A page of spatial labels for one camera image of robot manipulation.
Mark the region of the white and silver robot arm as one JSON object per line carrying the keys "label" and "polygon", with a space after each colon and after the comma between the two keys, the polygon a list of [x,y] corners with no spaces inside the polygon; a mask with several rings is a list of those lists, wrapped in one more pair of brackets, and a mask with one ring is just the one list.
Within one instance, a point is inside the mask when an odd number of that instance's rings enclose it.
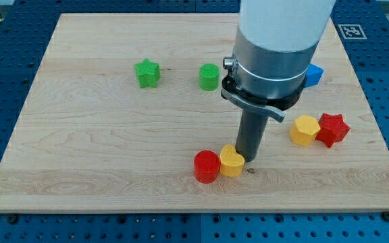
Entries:
{"label": "white and silver robot arm", "polygon": [[222,96],[242,118],[282,122],[299,99],[334,0],[242,0]]}

